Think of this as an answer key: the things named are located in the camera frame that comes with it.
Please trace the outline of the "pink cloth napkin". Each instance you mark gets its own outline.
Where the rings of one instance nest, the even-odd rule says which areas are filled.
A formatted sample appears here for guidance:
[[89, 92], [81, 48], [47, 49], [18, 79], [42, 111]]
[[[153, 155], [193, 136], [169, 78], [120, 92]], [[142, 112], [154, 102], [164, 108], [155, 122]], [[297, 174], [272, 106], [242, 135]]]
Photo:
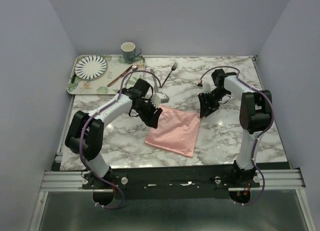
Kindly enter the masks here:
[[156, 129], [150, 128], [145, 144], [184, 157], [194, 156], [200, 114], [162, 105]]

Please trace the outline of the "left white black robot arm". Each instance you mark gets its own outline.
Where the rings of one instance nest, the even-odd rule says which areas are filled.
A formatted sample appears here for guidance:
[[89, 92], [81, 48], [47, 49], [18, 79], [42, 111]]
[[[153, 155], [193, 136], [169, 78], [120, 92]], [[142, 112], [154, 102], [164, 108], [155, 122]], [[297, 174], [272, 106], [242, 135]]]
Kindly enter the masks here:
[[93, 182], [101, 189], [107, 188], [111, 182], [108, 174], [111, 167], [101, 155], [104, 129], [122, 114], [131, 115], [132, 111], [150, 128], [157, 129], [162, 109], [151, 98], [146, 98], [151, 85], [139, 78], [133, 87], [123, 88], [113, 99], [90, 112], [77, 111], [68, 129], [65, 146], [78, 154], [85, 168], [94, 174]]

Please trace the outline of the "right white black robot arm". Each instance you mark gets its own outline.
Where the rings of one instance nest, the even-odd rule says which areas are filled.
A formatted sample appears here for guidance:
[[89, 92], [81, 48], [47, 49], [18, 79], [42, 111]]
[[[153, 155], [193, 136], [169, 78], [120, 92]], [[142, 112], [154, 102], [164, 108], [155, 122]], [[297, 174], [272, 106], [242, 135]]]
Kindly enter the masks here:
[[243, 129], [239, 154], [234, 162], [234, 169], [230, 174], [230, 182], [241, 187], [248, 181], [247, 171], [254, 171], [255, 159], [262, 136], [272, 127], [275, 116], [272, 104], [272, 94], [269, 90], [259, 90], [240, 78], [240, 70], [225, 72], [225, 66], [211, 68], [212, 81], [203, 83], [202, 76], [198, 86], [202, 92], [198, 95], [200, 103], [200, 118], [205, 118], [220, 107], [223, 97], [234, 95], [240, 99], [239, 123]]

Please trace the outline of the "silver table knife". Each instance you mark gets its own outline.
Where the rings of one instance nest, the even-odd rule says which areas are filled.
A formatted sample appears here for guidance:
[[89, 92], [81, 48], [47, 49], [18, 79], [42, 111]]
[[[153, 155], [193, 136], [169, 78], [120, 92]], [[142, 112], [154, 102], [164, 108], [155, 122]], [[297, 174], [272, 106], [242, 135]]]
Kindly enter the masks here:
[[152, 68], [149, 71], [151, 73], [151, 76], [152, 76], [152, 79], [153, 79], [153, 83], [154, 83], [153, 90], [154, 90], [155, 93], [158, 93], [159, 92], [159, 86], [158, 86], [158, 79], [157, 79], [157, 76], [155, 74], [155, 71]]

